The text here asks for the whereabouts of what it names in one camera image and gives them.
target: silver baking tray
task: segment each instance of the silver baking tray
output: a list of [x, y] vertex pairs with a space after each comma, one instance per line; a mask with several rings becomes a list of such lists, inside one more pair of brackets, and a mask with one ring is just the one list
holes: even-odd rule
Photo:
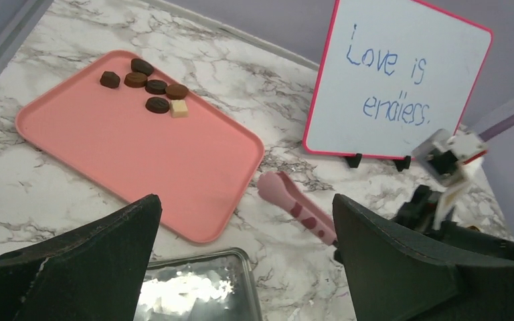
[[133, 321], [262, 321], [249, 257], [239, 248], [151, 262]]

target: marble countertop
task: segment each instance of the marble countertop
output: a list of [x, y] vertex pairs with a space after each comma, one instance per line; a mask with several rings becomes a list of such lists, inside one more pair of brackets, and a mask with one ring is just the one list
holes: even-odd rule
[[[56, 0], [0, 76], [0, 254], [43, 241], [124, 206], [103, 189], [28, 145], [15, 131], [18, 110], [114, 49], [133, 51], [255, 132], [266, 154], [259, 168], [286, 171], [330, 213], [343, 193], [390, 217], [419, 184], [418, 166], [303, 152], [316, 72], [136, 0]], [[483, 173], [456, 220], [509, 238]], [[195, 247], [160, 228], [153, 259], [237, 246], [254, 266], [265, 320], [354, 320], [343, 267], [252, 184], [216, 242]]]

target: chocolate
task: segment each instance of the chocolate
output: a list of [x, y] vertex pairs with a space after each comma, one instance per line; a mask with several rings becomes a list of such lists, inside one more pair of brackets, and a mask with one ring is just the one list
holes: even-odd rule
[[145, 87], [147, 84], [147, 75], [140, 72], [131, 72], [125, 76], [124, 83], [131, 88]]
[[135, 58], [131, 60], [131, 70], [150, 76], [155, 72], [154, 67], [145, 60]]
[[121, 78], [119, 78], [119, 76], [114, 72], [103, 72], [101, 79], [99, 79], [101, 86], [111, 89], [119, 87], [120, 82]]
[[172, 100], [182, 100], [188, 95], [188, 88], [181, 84], [169, 85], [166, 89], [167, 97]]
[[149, 94], [153, 95], [164, 95], [167, 91], [167, 83], [162, 80], [149, 80], [145, 86], [145, 90]]
[[168, 100], [161, 97], [150, 97], [145, 104], [149, 112], [155, 114], [164, 114], [170, 110], [170, 103]]

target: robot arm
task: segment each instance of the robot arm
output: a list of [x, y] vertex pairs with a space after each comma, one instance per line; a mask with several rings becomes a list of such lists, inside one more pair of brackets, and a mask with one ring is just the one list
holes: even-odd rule
[[433, 229], [440, 229], [441, 222], [470, 189], [486, 153], [486, 143], [469, 130], [456, 136], [439, 130], [413, 150], [413, 157], [446, 187], [436, 204]]

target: white chocolate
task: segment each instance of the white chocolate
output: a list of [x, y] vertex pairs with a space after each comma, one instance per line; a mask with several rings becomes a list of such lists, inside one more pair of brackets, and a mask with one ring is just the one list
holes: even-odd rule
[[188, 107], [184, 100], [171, 100], [170, 113], [173, 118], [188, 117]]

